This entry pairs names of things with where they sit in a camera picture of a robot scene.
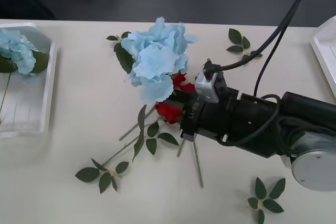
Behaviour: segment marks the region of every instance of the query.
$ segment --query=white tray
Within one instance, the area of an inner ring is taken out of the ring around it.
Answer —
[[[310,43],[336,97],[336,16],[317,28]]]
[[[18,30],[39,50],[49,53],[47,69],[35,76],[13,74],[0,114],[0,138],[34,137],[48,132],[57,48],[49,35],[33,23],[0,24]],[[0,103],[8,74],[0,73]]]

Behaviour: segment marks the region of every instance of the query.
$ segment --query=green leaf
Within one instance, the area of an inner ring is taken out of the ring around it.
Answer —
[[[161,133],[157,137],[165,140],[168,143],[179,145],[177,140],[169,133]]]
[[[115,44],[114,52],[116,52],[115,54],[117,55],[117,59],[122,69],[125,70],[126,73],[130,73],[134,63],[132,56],[122,48],[120,42]]]
[[[228,49],[226,49],[226,51],[229,51],[229,52],[242,52],[244,50],[243,50],[243,48],[241,46],[230,46]]]
[[[128,167],[128,162],[120,162],[116,166],[115,171],[116,171],[116,173],[121,174],[127,169],[127,167]]]
[[[138,141],[135,143],[134,145],[134,156],[133,156],[133,159],[132,159],[132,162],[134,162],[134,159],[135,157],[139,154],[143,144],[144,144],[144,138],[138,138]]]
[[[248,57],[250,57],[250,55],[243,55],[242,60],[245,60],[245,59],[247,59]]]
[[[142,109],[139,111],[139,114],[138,114],[138,125],[139,125],[139,128],[140,128],[140,134],[139,134],[138,141],[134,145],[134,157],[132,159],[132,162],[134,162],[135,157],[138,155],[138,153],[141,150],[141,148],[144,144],[144,141],[145,141],[145,139],[144,139],[144,127],[145,127],[146,107],[147,107],[147,105],[142,107]]]
[[[118,38],[116,36],[110,35],[109,37],[106,38],[107,40],[112,40],[112,41],[118,41]]]
[[[258,211],[258,224],[264,224],[264,221],[265,221],[264,211],[259,209],[259,211]]]
[[[101,164],[99,164],[97,161],[95,161],[93,158],[91,159],[92,162],[94,163],[94,165],[96,166],[96,168],[106,171],[107,169],[105,167],[103,167]]]
[[[258,54],[258,55],[257,55],[257,58],[260,58],[260,57],[262,57],[262,56],[263,56],[262,54]]]
[[[154,155],[156,152],[156,146],[157,146],[156,139],[155,138],[147,139],[146,146],[149,152],[152,153],[152,155]]]
[[[126,32],[124,32],[124,33],[121,35],[121,38],[122,38],[122,39],[127,38],[127,37],[128,37],[128,34],[130,34],[130,33],[131,33],[130,31],[126,31]]]
[[[229,39],[233,44],[236,45],[242,43],[242,35],[240,34],[240,32],[232,28],[229,29]]]
[[[146,107],[147,105],[144,105],[141,110],[139,111],[138,114],[138,125],[140,128],[140,131],[144,131],[144,127],[145,127],[145,115],[146,115]]]
[[[99,177],[99,170],[93,167],[86,167],[80,170],[75,177],[83,182],[89,183]]]
[[[249,198],[247,199],[248,203],[250,204],[250,206],[253,208],[253,209],[257,209],[258,208],[258,202],[259,200],[255,197],[252,197],[252,198]]]
[[[248,41],[248,39],[246,37],[243,37],[243,41],[241,43],[243,44],[243,47],[245,49],[248,49],[251,46],[250,41]]]
[[[30,73],[41,73],[48,67],[49,55],[42,52],[33,51],[36,60],[33,70]]]
[[[114,178],[113,178],[113,176],[111,176],[111,182],[112,182],[112,186],[113,186],[113,188],[117,191],[117,183],[116,183],[116,181],[114,180]]]
[[[283,212],[283,208],[272,199],[264,200],[263,204],[264,204],[264,207],[266,207],[271,212],[274,212],[276,214]]]
[[[280,195],[284,192],[286,185],[286,179],[282,178],[280,179],[274,186],[273,190],[269,194],[269,197],[271,199],[277,199],[280,197]]]
[[[109,172],[104,173],[99,180],[99,191],[102,194],[111,184],[111,174]]]
[[[15,71],[14,63],[10,59],[0,56],[0,73],[14,73]]]
[[[255,191],[258,199],[264,199],[266,197],[266,188],[264,183],[260,180],[260,178],[256,179]]]
[[[155,122],[153,123],[152,125],[150,125],[147,129],[147,135],[149,137],[153,137],[155,136],[159,131],[159,123],[158,122]]]

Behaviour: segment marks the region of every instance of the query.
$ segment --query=blue hydrangea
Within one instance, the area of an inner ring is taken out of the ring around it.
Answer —
[[[36,59],[32,50],[37,51],[19,31],[0,29],[0,56],[12,60],[19,73],[33,70]]]
[[[162,102],[173,92],[170,75],[187,71],[188,44],[195,36],[186,35],[183,24],[165,25],[156,19],[149,31],[136,31],[121,40],[121,46],[135,60],[129,74],[133,86],[143,85],[141,97],[146,103]]]

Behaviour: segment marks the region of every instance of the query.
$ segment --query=red rose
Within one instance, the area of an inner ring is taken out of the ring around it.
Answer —
[[[188,83],[186,85],[181,85],[181,83],[185,81],[185,75],[186,74],[178,72],[177,76],[173,79],[174,87],[186,92],[195,92],[195,86],[193,84]]]
[[[164,102],[159,102],[155,108],[158,114],[165,116],[166,121],[170,124],[178,123],[177,117],[182,115],[182,110]]]

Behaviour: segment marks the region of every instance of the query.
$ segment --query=table surface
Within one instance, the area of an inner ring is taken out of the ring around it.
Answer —
[[[0,20],[0,23],[17,23]],[[152,156],[143,149],[122,179],[102,195],[98,183],[85,184],[75,173],[104,162],[127,141],[118,138],[132,126],[143,106],[140,87],[126,81],[111,42],[124,31],[147,30],[149,23],[34,21],[60,47],[50,115],[49,137],[0,142],[0,223],[256,223],[247,198],[256,177],[272,188],[282,177],[286,190],[277,200],[282,214],[265,210],[265,223],[334,223],[336,193],[299,185],[278,156],[265,159],[235,147],[196,138],[204,180],[197,179],[192,144],[180,158],[177,148],[159,144]],[[193,80],[207,58],[227,65],[240,59],[225,49],[229,28],[242,32],[256,49],[274,27],[186,24],[198,35],[190,45],[187,77]],[[314,28],[288,28],[265,71],[258,95],[286,91],[335,104],[309,44]],[[252,94],[266,56],[224,73],[227,85]],[[109,167],[130,161],[129,148]]]

